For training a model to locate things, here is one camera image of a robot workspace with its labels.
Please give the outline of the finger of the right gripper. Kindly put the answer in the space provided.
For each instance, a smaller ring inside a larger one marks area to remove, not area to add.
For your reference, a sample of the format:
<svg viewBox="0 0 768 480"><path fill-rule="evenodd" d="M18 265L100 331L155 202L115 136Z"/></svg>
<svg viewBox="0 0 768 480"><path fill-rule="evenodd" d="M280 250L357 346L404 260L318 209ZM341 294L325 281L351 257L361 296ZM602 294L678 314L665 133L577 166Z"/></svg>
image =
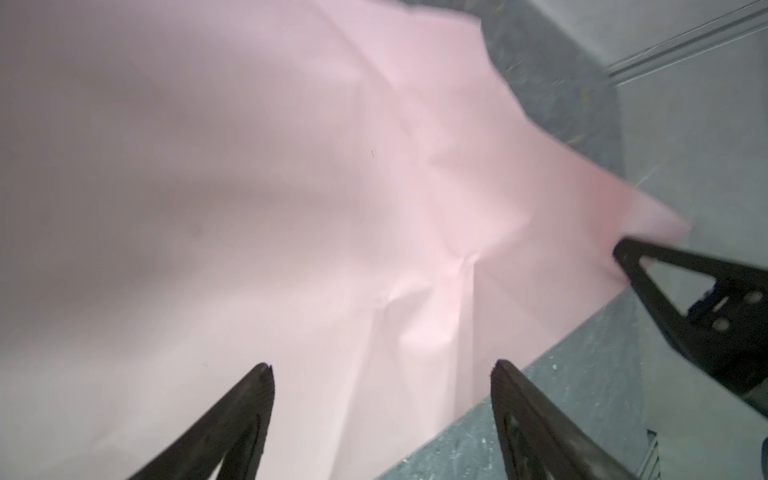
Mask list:
<svg viewBox="0 0 768 480"><path fill-rule="evenodd" d="M767 270L622 238L613 257L667 343L760 414L767 412ZM684 313L645 268L657 261L714 279Z"/></svg>

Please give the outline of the pink wrapping paper sheet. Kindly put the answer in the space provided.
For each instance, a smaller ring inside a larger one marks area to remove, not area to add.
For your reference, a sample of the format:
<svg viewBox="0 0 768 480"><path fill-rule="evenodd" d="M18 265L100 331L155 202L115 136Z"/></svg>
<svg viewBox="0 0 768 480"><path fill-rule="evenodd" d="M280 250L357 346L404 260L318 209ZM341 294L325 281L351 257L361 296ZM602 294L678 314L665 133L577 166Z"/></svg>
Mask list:
<svg viewBox="0 0 768 480"><path fill-rule="evenodd" d="M1 5L1 475L123 479L254 365L263 479L371 479L688 224L397 1Z"/></svg>

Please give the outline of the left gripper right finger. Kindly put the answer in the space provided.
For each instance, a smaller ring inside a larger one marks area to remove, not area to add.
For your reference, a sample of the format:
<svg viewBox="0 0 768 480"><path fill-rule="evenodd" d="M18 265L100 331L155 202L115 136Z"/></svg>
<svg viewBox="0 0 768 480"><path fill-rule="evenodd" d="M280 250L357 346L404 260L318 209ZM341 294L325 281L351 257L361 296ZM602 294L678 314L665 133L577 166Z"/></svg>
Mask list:
<svg viewBox="0 0 768 480"><path fill-rule="evenodd" d="M490 398L509 479L634 479L510 361L490 375Z"/></svg>

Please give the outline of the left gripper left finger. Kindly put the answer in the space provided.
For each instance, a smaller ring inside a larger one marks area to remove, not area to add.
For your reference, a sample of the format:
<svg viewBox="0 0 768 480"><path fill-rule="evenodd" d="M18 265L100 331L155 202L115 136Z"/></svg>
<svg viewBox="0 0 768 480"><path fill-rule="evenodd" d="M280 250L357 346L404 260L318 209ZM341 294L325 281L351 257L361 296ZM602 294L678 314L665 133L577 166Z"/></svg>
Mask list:
<svg viewBox="0 0 768 480"><path fill-rule="evenodd" d="M260 363L134 479L254 480L275 399L272 367Z"/></svg>

